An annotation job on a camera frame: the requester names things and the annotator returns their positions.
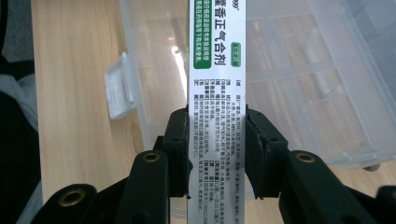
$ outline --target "transparent plastic bin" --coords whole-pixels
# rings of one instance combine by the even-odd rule
[[[188,1],[120,0],[145,149],[187,104]],[[247,0],[247,103],[329,164],[396,159],[396,2]],[[247,183],[247,199],[252,199]],[[173,214],[184,217],[183,200]]]

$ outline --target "green rectangle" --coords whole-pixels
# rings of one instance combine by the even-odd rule
[[[241,44],[231,43],[231,65],[233,67],[241,66]]]
[[[194,68],[210,68],[211,46],[212,0],[194,0]]]

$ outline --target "clear plastic container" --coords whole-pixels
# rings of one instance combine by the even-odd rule
[[[188,1],[120,5],[151,149],[171,112],[187,103]],[[249,107],[275,124],[290,149],[329,164],[396,158],[394,11],[392,0],[247,0]]]

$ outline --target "wooden table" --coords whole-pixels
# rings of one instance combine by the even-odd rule
[[[110,120],[106,105],[104,73],[127,50],[119,2],[33,0],[32,11],[44,202],[74,183],[102,190],[127,176],[143,150],[137,114]],[[396,185],[396,161],[373,173],[332,170],[372,196]],[[281,222],[276,199],[247,203],[246,217]]]

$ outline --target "box label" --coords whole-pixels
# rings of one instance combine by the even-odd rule
[[[246,7],[190,0],[188,223],[244,223]]]

